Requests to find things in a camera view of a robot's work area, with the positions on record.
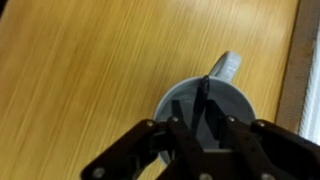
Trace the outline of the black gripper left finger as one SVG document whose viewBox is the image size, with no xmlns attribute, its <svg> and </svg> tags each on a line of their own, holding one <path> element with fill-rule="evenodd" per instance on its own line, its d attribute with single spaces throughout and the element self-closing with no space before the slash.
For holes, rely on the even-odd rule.
<svg viewBox="0 0 320 180">
<path fill-rule="evenodd" d="M 203 153 L 187 125 L 177 117 L 166 122 L 142 120 L 81 172 L 81 180 L 136 180 L 160 152 L 171 162 L 156 180 L 198 180 Z"/>
</svg>

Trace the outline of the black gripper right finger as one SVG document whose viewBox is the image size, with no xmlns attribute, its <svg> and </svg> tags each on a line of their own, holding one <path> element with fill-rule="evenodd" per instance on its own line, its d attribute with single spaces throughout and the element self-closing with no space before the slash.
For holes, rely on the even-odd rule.
<svg viewBox="0 0 320 180">
<path fill-rule="evenodd" d="M 320 146 L 266 120 L 250 125 L 233 116 L 205 117 L 221 149 L 240 155 L 253 178 L 320 180 Z"/>
</svg>

